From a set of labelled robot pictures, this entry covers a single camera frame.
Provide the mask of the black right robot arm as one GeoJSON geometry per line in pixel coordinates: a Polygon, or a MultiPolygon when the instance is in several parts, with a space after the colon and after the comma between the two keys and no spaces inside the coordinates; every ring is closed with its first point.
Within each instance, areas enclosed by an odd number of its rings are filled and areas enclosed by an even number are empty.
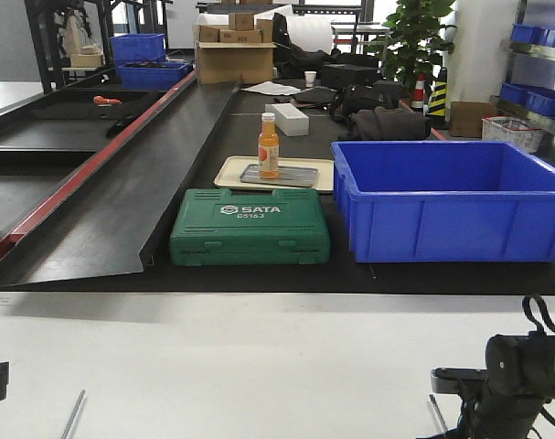
{"type": "Polygon", "coordinates": [[[439,438],[527,438],[541,415],[555,427],[545,405],[555,400],[555,324],[538,294],[522,301],[536,328],[526,335],[489,338],[484,369],[436,368],[430,400],[443,428],[439,438]],[[457,425],[448,429],[434,395],[461,398],[457,425]]]}

